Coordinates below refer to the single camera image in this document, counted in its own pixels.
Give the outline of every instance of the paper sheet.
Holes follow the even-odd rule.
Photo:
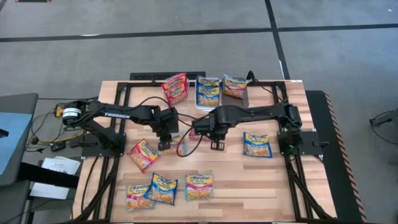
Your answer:
[[[57,156],[55,158],[45,158],[42,167],[70,175],[75,175],[80,166],[80,162]],[[66,199],[69,189],[57,187],[49,184],[35,183],[30,192],[30,196]]]

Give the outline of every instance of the noodle packet label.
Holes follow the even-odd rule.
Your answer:
[[[167,101],[171,105],[175,105],[176,103],[184,100],[188,96],[187,84],[180,83],[177,86],[175,86],[169,90],[166,90],[164,92],[164,95],[166,96]]]
[[[200,75],[197,76],[197,79],[198,79],[198,84],[205,87],[215,87],[220,85],[220,81],[218,79],[210,80],[208,78],[201,77]]]
[[[162,84],[162,88],[164,91],[169,90],[181,83],[187,84],[187,74],[186,73],[179,73],[179,74],[176,74],[176,75],[166,79],[166,81]]]
[[[169,180],[153,173],[150,188],[144,194],[144,197],[157,202],[174,205],[177,184],[178,180]]]
[[[167,155],[167,154],[175,154],[176,153],[178,142],[181,140],[181,138],[183,138],[183,134],[182,133],[172,133],[171,135],[172,135],[172,141],[170,142],[170,149],[159,151],[159,154]],[[184,139],[182,139],[182,141],[180,143],[179,150],[183,151],[184,153],[186,153],[186,151],[187,151],[187,143],[185,142]]]
[[[246,132],[243,133],[243,154],[272,158],[268,135],[256,136]]]
[[[224,74],[223,79],[223,93],[225,95],[234,96],[243,99],[243,93],[248,83],[246,81],[239,81]]]
[[[220,88],[198,87],[198,104],[203,106],[218,106],[220,100]]]
[[[211,199],[214,196],[213,175],[187,175],[185,199]]]
[[[149,186],[149,184],[126,186],[126,211],[155,207],[155,201],[144,198]]]
[[[134,161],[141,172],[144,172],[159,158],[159,155],[148,145],[145,139],[136,144],[127,155]]]

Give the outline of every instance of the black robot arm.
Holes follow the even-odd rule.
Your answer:
[[[300,127],[302,121],[299,109],[288,103],[279,103],[272,106],[258,106],[240,108],[234,105],[218,106],[209,112],[208,118],[193,121],[195,134],[205,135],[212,140],[211,148],[224,150],[225,135],[229,128],[239,123],[251,121],[277,120],[290,133],[292,144],[301,143]]]
[[[178,113],[173,107],[160,110],[159,106],[125,107],[99,101],[74,101],[64,106],[62,121],[67,127],[81,127],[88,131],[90,135],[98,138],[97,143],[92,140],[81,139],[80,146],[117,151],[119,154],[119,151],[124,149],[126,135],[115,133],[113,128],[104,128],[93,120],[93,118],[99,116],[129,119],[136,124],[150,126],[156,136],[160,137],[159,150],[170,148],[170,133],[178,132]]]

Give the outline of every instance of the wooden tabletop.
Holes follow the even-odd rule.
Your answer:
[[[113,103],[116,86],[120,81],[105,81],[102,84],[99,100],[103,103]],[[289,102],[298,106],[303,130],[313,129],[310,109],[302,82],[285,81]],[[272,94],[259,86],[248,87],[249,106],[273,105]],[[149,96],[163,96],[160,87],[132,87],[129,106],[139,104]],[[194,89],[190,89],[188,100],[176,108],[180,113],[199,117],[195,109]],[[162,109],[166,104],[154,99],[145,105],[159,105]],[[104,127],[109,126],[109,118],[96,118]],[[180,123],[180,130],[186,131],[188,126]],[[253,134],[268,134],[273,152],[273,158],[249,157],[243,155],[243,132]],[[127,143],[125,153],[140,140],[145,138],[153,147],[157,148],[158,138],[148,126],[126,121]],[[111,222],[266,222],[293,221],[294,211],[290,196],[289,184],[284,158],[279,154],[277,142],[278,124],[276,121],[260,121],[239,124],[228,130],[224,151],[210,149],[209,142],[202,142],[199,148],[185,158],[177,155],[160,156],[145,174],[141,173],[135,163],[124,154],[119,163],[116,190],[113,202]],[[192,149],[197,142],[190,142]],[[331,198],[328,180],[323,164],[313,156],[302,156],[303,168],[307,179],[308,189],[327,213],[335,217],[336,212]],[[73,204],[73,214],[80,214],[81,197],[88,172],[94,158],[87,158],[83,163],[80,180]],[[96,190],[100,179],[103,158],[100,157],[94,166],[93,174],[88,183],[84,199],[84,207],[88,205]],[[175,206],[157,203],[155,209],[135,210],[126,212],[126,185],[149,184],[152,173],[156,172],[169,179],[178,179],[178,191]],[[211,200],[186,201],[184,196],[187,174],[213,174],[215,180],[215,194]],[[105,192],[103,201],[108,198]],[[301,214],[305,216],[302,195],[298,190]],[[101,205],[100,218],[104,217],[106,203]]]

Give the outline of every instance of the black metal frame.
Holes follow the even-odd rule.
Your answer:
[[[162,84],[162,82],[148,82],[148,83],[125,83],[125,82],[120,82],[118,83],[118,87],[116,90],[116,97],[115,97],[115,104],[119,104],[120,102],[120,97],[121,97],[121,92],[124,90],[125,91],[125,95],[124,95],[124,103],[123,106],[128,106],[128,102],[129,102],[129,98],[130,98],[130,93],[131,93],[131,88],[132,87],[148,87],[148,86],[160,86]],[[285,85],[285,81],[274,81],[274,82],[250,82],[248,83],[248,86],[268,86],[271,87],[272,89],[272,94],[274,97],[274,103],[280,103],[279,102],[279,96],[277,93],[277,89],[279,88],[282,92],[282,99],[286,102],[288,102],[288,96],[287,96],[287,92],[286,92],[286,85]],[[115,127],[115,122],[116,120],[113,118],[111,120],[111,127]],[[124,132],[124,128],[125,128],[125,120],[121,120],[120,123],[120,127],[119,127],[119,133],[123,133]],[[283,133],[284,130],[282,129],[281,125],[279,125],[279,134]],[[290,173],[289,173],[289,169],[288,167],[292,167],[292,161],[290,159],[290,155],[292,155],[292,152],[289,151],[284,151],[284,150],[280,150],[280,153],[284,156],[285,159],[285,164],[286,164],[286,168],[287,168],[287,175],[288,175],[288,181],[289,181],[289,187],[290,187],[290,193],[292,196],[292,203],[293,203],[293,209],[294,209],[294,213],[295,213],[295,219],[296,220],[303,220],[303,218],[301,217],[301,213],[300,213],[300,207],[299,207],[299,200],[297,197],[297,191],[295,188],[295,181],[293,177],[291,177]],[[304,171],[303,171],[303,165],[302,165],[302,160],[300,157],[300,153],[294,153],[296,156],[296,166],[297,166],[297,170],[298,170],[298,178],[301,183],[301,185],[306,189],[307,185],[306,185],[306,181],[305,181],[305,175],[304,175]],[[114,158],[114,164],[116,163],[116,167],[119,166],[119,157],[115,157]],[[99,186],[102,186],[104,179],[106,177],[106,173],[107,173],[107,167],[109,164],[109,158],[105,157],[104,161],[103,161],[103,166],[102,166],[102,170],[101,170],[101,176],[100,176],[100,182],[99,182]],[[114,178],[114,180],[110,183],[109,185],[109,195],[108,195],[108,201],[106,204],[106,213],[105,213],[105,220],[110,221],[111,218],[111,211],[112,211],[112,207],[113,207],[113,198],[114,198],[114,190],[116,187],[116,178]],[[313,215],[312,215],[312,208],[310,206],[310,202],[304,197],[304,202],[305,202],[305,210],[306,210],[306,214],[307,214],[307,218],[309,220],[314,220],[313,219]],[[99,216],[99,210],[100,210],[100,206],[101,206],[101,201],[99,201],[99,203],[97,203],[96,208],[95,208],[95,212],[93,215],[93,220],[98,220],[98,216]]]

